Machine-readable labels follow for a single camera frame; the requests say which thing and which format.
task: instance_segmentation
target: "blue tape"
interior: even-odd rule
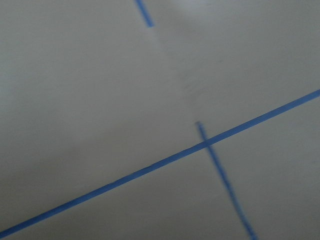
[[[275,110],[272,110],[272,111],[267,112],[267,113],[265,113],[265,114],[263,114],[263,115],[261,115],[259,117],[256,117],[256,118],[254,118],[254,119],[252,119],[250,121],[247,121],[247,122],[245,122],[245,123],[243,123],[243,124],[241,124],[239,126],[236,126],[236,127],[232,128],[230,130],[227,130],[227,131],[225,131],[225,132],[223,132],[223,133],[221,133],[221,134],[219,134],[217,136],[209,138],[206,142],[200,142],[200,143],[198,143],[198,144],[196,144],[196,145],[194,145],[194,146],[192,146],[190,148],[182,150],[182,151],[180,151],[180,152],[178,152],[178,153],[176,153],[176,154],[174,154],[172,156],[169,156],[169,157],[167,157],[165,159],[162,159],[162,160],[160,160],[160,161],[158,161],[158,162],[156,162],[156,163],[154,163],[154,164],[152,164],[150,166],[147,166],[147,167],[145,167],[143,169],[140,169],[140,170],[138,170],[138,171],[136,171],[136,172],[134,172],[134,173],[132,173],[130,175],[122,177],[122,178],[120,178],[120,179],[118,179],[118,180],[116,180],[116,181],[114,181],[112,183],[109,183],[109,184],[107,184],[105,186],[102,186],[102,187],[96,189],[96,190],[93,190],[93,191],[91,191],[91,192],[89,192],[89,193],[87,193],[87,194],[85,194],[83,196],[80,196],[80,197],[78,197],[76,199],[68,201],[68,202],[66,202],[66,203],[64,203],[64,204],[62,204],[60,206],[57,206],[57,207],[55,207],[55,208],[53,208],[53,209],[51,209],[49,211],[46,211],[46,212],[44,212],[44,213],[42,213],[42,214],[40,214],[38,216],[30,218],[29,220],[26,220],[26,221],[21,222],[21,223],[15,225],[13,227],[10,227],[10,228],[6,229],[4,231],[1,231],[0,232],[0,239],[6,237],[8,235],[11,235],[13,233],[16,233],[16,232],[18,232],[18,231],[20,231],[20,230],[22,230],[24,228],[27,228],[27,227],[29,227],[29,226],[31,226],[33,224],[36,224],[36,223],[38,223],[40,221],[43,221],[43,220],[45,220],[47,218],[50,218],[50,217],[52,217],[52,216],[54,216],[54,215],[56,215],[58,213],[61,213],[61,212],[65,211],[65,210],[67,210],[69,208],[72,208],[72,207],[74,207],[74,206],[76,206],[76,205],[78,205],[80,203],[83,203],[83,202],[85,202],[87,200],[90,200],[90,199],[92,199],[92,198],[94,198],[94,197],[96,197],[98,195],[101,195],[101,194],[103,194],[105,192],[108,192],[108,191],[110,191],[110,190],[112,190],[114,188],[117,188],[117,187],[119,187],[119,186],[121,186],[121,185],[123,185],[123,184],[125,184],[125,183],[127,183],[127,182],[129,182],[131,180],[133,180],[133,179],[139,178],[139,177],[141,177],[141,176],[143,176],[145,174],[148,174],[148,173],[150,173],[152,171],[155,171],[155,170],[157,170],[157,169],[159,169],[159,168],[161,168],[161,167],[163,167],[165,165],[168,165],[168,164],[170,164],[170,163],[172,163],[174,161],[177,161],[177,160],[179,160],[181,158],[184,158],[184,157],[186,157],[188,155],[191,155],[191,154],[193,154],[193,153],[195,153],[195,152],[197,152],[199,150],[202,150],[202,149],[206,148],[208,144],[210,144],[210,145],[215,144],[215,143],[217,143],[217,142],[219,142],[219,141],[221,141],[223,139],[226,139],[226,138],[228,138],[228,137],[230,137],[232,135],[235,135],[235,134],[237,134],[237,133],[239,133],[241,131],[244,131],[244,130],[246,130],[248,128],[251,128],[254,125],[262,123],[262,122],[264,122],[264,121],[266,121],[266,120],[268,120],[270,118],[273,118],[273,117],[275,117],[275,116],[277,116],[279,114],[282,114],[282,113],[284,113],[284,112],[286,112],[286,111],[288,111],[288,110],[290,110],[292,108],[295,108],[295,107],[297,107],[297,106],[299,106],[301,104],[304,104],[304,103],[306,103],[308,101],[311,101],[312,99],[315,99],[317,97],[320,97],[320,89],[317,90],[317,91],[314,91],[314,92],[312,92],[312,93],[310,93],[310,94],[308,94],[306,96],[303,96],[303,97],[301,97],[301,98],[299,98],[297,100],[289,102],[289,103],[287,103],[287,104],[285,104],[285,105],[283,105],[281,107],[278,107]]]
[[[258,240],[258,237],[257,237],[254,229],[252,228],[251,224],[249,223],[249,221],[248,221],[248,219],[247,219],[247,217],[246,217],[246,215],[245,215],[245,213],[244,213],[244,211],[238,201],[236,193],[235,193],[235,191],[234,191],[234,189],[228,179],[227,173],[225,172],[222,164],[219,161],[218,155],[215,153],[214,148],[208,143],[208,138],[207,138],[207,134],[206,134],[204,126],[200,122],[197,122],[197,126],[198,126],[202,140],[207,144],[206,148],[209,152],[209,155],[212,158],[212,161],[213,161],[213,163],[214,163],[214,165],[215,165],[215,167],[221,177],[221,180],[222,180],[228,194],[229,194],[229,197],[231,199],[233,207],[234,207],[236,213],[238,214],[238,217],[240,218],[247,234],[249,235],[251,240]]]
[[[154,26],[154,22],[152,21],[152,18],[143,0],[135,0],[135,2],[144,18],[145,24],[148,26],[148,28],[152,28]]]

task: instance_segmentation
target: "short blue line segment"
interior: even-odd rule
[[[206,149],[210,155],[210,157],[212,158],[212,161],[221,177],[221,180],[224,184],[224,187],[226,188],[228,194],[229,194],[229,197],[230,197],[230,200],[233,204],[233,207],[239,217],[239,219],[241,220],[242,222],[242,225],[243,227],[245,228],[247,234],[249,235],[250,239],[251,240],[258,240],[258,237],[254,231],[254,229],[252,228],[251,224],[249,223],[239,201],[238,201],[238,198],[237,198],[237,195],[231,185],[231,182],[229,181],[228,179],[228,176],[227,176],[227,173],[226,171],[224,170],[224,167],[222,166],[219,158],[218,158],[218,155],[216,154],[214,148],[210,145],[210,143],[208,143],[208,137],[207,137],[207,134],[206,134],[206,131],[205,131],[205,127],[203,126],[203,124],[201,122],[197,122],[197,127],[198,127],[198,130],[199,130],[199,133],[201,135],[201,138],[202,140],[206,143]]]
[[[143,0],[135,0],[135,3],[141,12],[141,15],[142,15],[147,27],[152,28],[154,26],[154,22],[152,21],[152,18],[147,10],[147,7],[146,7],[144,1]]]
[[[317,90],[317,91],[314,91],[312,93],[309,93],[308,95],[305,95],[305,96],[303,96],[301,98],[298,98],[298,99],[296,99],[296,100],[294,100],[292,102],[289,102],[289,103],[287,103],[287,104],[285,104],[283,106],[280,106],[280,107],[278,107],[278,108],[276,108],[276,109],[274,109],[272,111],[269,111],[269,112],[267,112],[267,113],[265,113],[265,114],[263,114],[261,116],[258,116],[256,118],[250,120],[250,121],[247,121],[247,122],[245,122],[243,124],[240,124],[239,126],[236,126],[236,127],[232,128],[230,130],[227,130],[227,131],[225,131],[223,133],[220,133],[220,134],[218,134],[218,135],[216,135],[214,137],[211,137],[206,142],[200,142],[200,143],[198,143],[198,144],[196,144],[196,145],[194,145],[194,146],[192,146],[190,148],[187,148],[187,149],[182,150],[182,151],[180,151],[178,153],[175,153],[175,154],[173,154],[173,155],[171,155],[171,156],[169,156],[167,158],[164,158],[164,159],[162,159],[162,160],[160,160],[160,161],[158,161],[158,162],[156,162],[156,163],[154,163],[154,164],[152,164],[150,166],[147,166],[147,167],[145,167],[143,169],[140,169],[140,170],[138,170],[138,171],[136,171],[134,173],[131,173],[131,174],[127,175],[127,176],[124,176],[124,177],[122,177],[122,178],[120,178],[120,179],[118,179],[118,180],[116,180],[116,181],[114,181],[112,183],[104,185],[104,186],[102,186],[102,187],[100,187],[100,188],[98,188],[96,190],[93,190],[93,191],[91,191],[91,192],[89,192],[89,193],[87,193],[85,195],[77,197],[77,198],[75,198],[75,199],[73,199],[71,201],[68,201],[68,202],[66,202],[66,203],[64,203],[64,204],[62,204],[60,206],[57,206],[57,207],[55,207],[55,208],[53,208],[53,209],[51,209],[49,211],[41,213],[38,216],[32,217],[32,218],[30,218],[30,219],[28,219],[26,221],[23,221],[23,222],[15,225],[15,226],[12,226],[12,227],[10,227],[10,228],[8,228],[6,230],[3,230],[3,231],[0,232],[0,239],[4,238],[6,236],[9,236],[9,235],[11,235],[13,233],[16,233],[16,232],[18,232],[18,231],[20,231],[22,229],[25,229],[25,228],[33,225],[33,224],[39,223],[39,222],[41,222],[41,221],[43,221],[43,220],[45,220],[47,218],[50,218],[50,217],[52,217],[52,216],[54,216],[54,215],[56,215],[58,213],[61,213],[61,212],[65,211],[65,210],[67,210],[67,209],[70,209],[70,208],[72,208],[72,207],[74,207],[74,206],[76,206],[78,204],[81,204],[81,203],[83,203],[85,201],[88,201],[88,200],[90,200],[90,199],[92,199],[92,198],[94,198],[96,196],[99,196],[99,195],[105,193],[105,192],[108,192],[108,191],[110,191],[112,189],[115,189],[115,188],[117,188],[117,187],[119,187],[119,186],[121,186],[121,185],[123,185],[123,184],[125,184],[125,183],[127,183],[129,181],[131,181],[131,180],[134,180],[134,179],[139,178],[139,177],[141,177],[141,176],[143,176],[145,174],[148,174],[148,173],[150,173],[152,171],[155,171],[155,170],[157,170],[157,169],[159,169],[159,168],[161,168],[161,167],[163,167],[165,165],[168,165],[168,164],[170,164],[170,163],[172,163],[174,161],[177,161],[177,160],[182,159],[182,158],[184,158],[184,157],[186,157],[188,155],[191,155],[191,154],[193,154],[193,153],[195,153],[197,151],[205,149],[205,148],[208,147],[208,144],[212,145],[212,144],[215,144],[215,143],[217,143],[219,141],[222,141],[222,140],[224,140],[224,139],[226,139],[226,138],[228,138],[230,136],[233,136],[233,135],[235,135],[237,133],[240,133],[240,132],[242,132],[242,131],[244,131],[246,129],[249,129],[249,128],[251,128],[251,127],[253,127],[253,126],[257,125],[257,124],[260,124],[260,123],[262,123],[262,122],[264,122],[264,121],[266,121],[268,119],[271,119],[271,118],[273,118],[273,117],[275,117],[277,115],[280,115],[280,114],[282,114],[282,113],[284,113],[284,112],[286,112],[286,111],[288,111],[290,109],[293,109],[293,108],[295,108],[295,107],[297,107],[297,106],[299,106],[301,104],[309,102],[309,101],[311,101],[311,100],[313,100],[313,99],[315,99],[317,97],[320,97],[320,89]]]

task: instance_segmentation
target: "long blue line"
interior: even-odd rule
[[[247,219],[247,217],[246,217],[246,215],[245,215],[245,213],[244,213],[244,211],[238,201],[236,193],[235,193],[235,191],[234,191],[234,189],[228,179],[227,173],[224,170],[221,162],[219,161],[218,155],[215,153],[214,148],[210,145],[210,143],[208,143],[208,138],[207,138],[207,134],[206,134],[204,126],[200,122],[197,122],[197,126],[198,126],[202,140],[207,144],[206,148],[208,150],[208,153],[212,158],[212,161],[213,161],[213,163],[214,163],[214,165],[215,165],[215,167],[221,177],[221,180],[222,180],[228,194],[229,194],[229,197],[231,199],[233,207],[234,207],[236,213],[238,214],[238,217],[240,218],[247,234],[249,235],[251,240],[258,240],[258,237],[257,237],[254,229],[252,228],[251,224],[249,223],[249,221],[248,221],[248,219]]]
[[[143,0],[135,0],[143,18],[145,21],[145,24],[148,26],[148,28],[152,28],[154,26],[154,22],[152,21],[152,18],[147,10],[146,5],[144,4]]]
[[[184,158],[184,157],[186,157],[188,155],[191,155],[191,154],[193,154],[193,153],[195,153],[195,152],[197,152],[199,150],[202,150],[202,149],[206,148],[208,144],[210,144],[210,145],[215,144],[215,143],[217,143],[217,142],[219,142],[219,141],[221,141],[223,139],[226,139],[226,138],[228,138],[228,137],[230,137],[232,135],[235,135],[235,134],[237,134],[237,133],[239,133],[241,131],[244,131],[244,130],[246,130],[248,128],[251,128],[254,125],[262,123],[262,122],[264,122],[264,121],[266,121],[266,120],[268,120],[270,118],[273,118],[273,117],[275,117],[275,116],[277,116],[279,114],[282,114],[282,113],[284,113],[284,112],[286,112],[286,111],[288,111],[288,110],[290,110],[292,108],[295,108],[295,107],[297,107],[297,106],[299,106],[301,104],[304,104],[304,103],[306,103],[308,101],[311,101],[312,99],[315,99],[317,97],[320,97],[320,89],[317,90],[317,91],[314,91],[314,92],[312,92],[312,93],[310,93],[310,94],[308,94],[306,96],[303,96],[303,97],[301,97],[301,98],[299,98],[297,100],[289,102],[289,103],[287,103],[287,104],[285,104],[285,105],[283,105],[281,107],[278,107],[275,110],[272,110],[272,111],[267,112],[267,113],[265,113],[265,114],[263,114],[263,115],[261,115],[259,117],[256,117],[256,118],[254,118],[254,119],[252,119],[250,121],[247,121],[247,122],[245,122],[245,123],[243,123],[243,124],[241,124],[239,126],[236,126],[236,127],[232,128],[230,130],[227,130],[227,131],[225,131],[223,133],[220,133],[217,136],[209,138],[206,142],[200,142],[200,143],[198,143],[198,144],[196,144],[196,145],[194,145],[194,146],[192,146],[190,148],[187,148],[187,149],[182,150],[182,151],[180,151],[180,152],[178,152],[178,153],[176,153],[176,154],[174,154],[172,156],[169,156],[169,157],[167,157],[165,159],[162,159],[162,160],[160,160],[160,161],[158,161],[158,162],[156,162],[156,163],[154,163],[154,164],[152,164],[150,166],[147,166],[147,167],[145,167],[143,169],[140,169],[140,170],[138,170],[138,171],[136,171],[134,173],[131,173],[130,175],[122,177],[122,178],[120,178],[120,179],[118,179],[118,180],[116,180],[116,181],[114,181],[112,183],[109,183],[109,184],[107,184],[105,186],[102,186],[102,187],[100,187],[100,188],[98,188],[96,190],[93,190],[93,191],[85,194],[85,195],[82,195],[82,196],[80,196],[80,197],[78,197],[76,199],[68,201],[68,202],[66,202],[66,203],[64,203],[64,204],[62,204],[60,206],[57,206],[57,207],[55,207],[55,208],[53,208],[53,209],[51,209],[49,211],[46,211],[46,212],[44,212],[44,213],[42,213],[42,214],[40,214],[38,216],[30,218],[29,220],[26,220],[26,221],[21,222],[21,223],[15,225],[13,227],[10,227],[10,228],[6,229],[4,231],[1,231],[0,232],[0,239],[6,237],[8,235],[11,235],[13,233],[16,233],[16,232],[18,232],[18,231],[20,231],[20,230],[22,230],[24,228],[27,228],[27,227],[29,227],[29,226],[31,226],[33,224],[36,224],[36,223],[38,223],[38,222],[40,222],[42,220],[50,218],[50,217],[52,217],[52,216],[54,216],[54,215],[56,215],[58,213],[61,213],[61,212],[65,211],[65,210],[67,210],[69,208],[72,208],[72,207],[74,207],[74,206],[76,206],[76,205],[78,205],[80,203],[83,203],[83,202],[85,202],[87,200],[90,200],[90,199],[92,199],[92,198],[94,198],[94,197],[96,197],[98,195],[101,195],[101,194],[103,194],[105,192],[108,192],[108,191],[110,191],[110,190],[112,190],[114,188],[117,188],[117,187],[119,187],[119,186],[121,186],[121,185],[123,185],[123,184],[125,184],[125,183],[127,183],[127,182],[129,182],[131,180],[133,180],[133,179],[139,178],[139,177],[141,177],[141,176],[143,176],[143,175],[145,175],[147,173],[155,171],[155,170],[157,170],[157,169],[159,169],[159,168],[161,168],[161,167],[163,167],[165,165],[168,165],[168,164],[170,164],[170,163],[172,163],[174,161],[177,161],[177,160],[179,160],[181,158]]]

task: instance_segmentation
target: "gray floor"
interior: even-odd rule
[[[320,88],[318,0],[0,2],[0,231]],[[320,236],[320,99],[215,144],[261,240]],[[247,240],[202,150],[8,240]]]

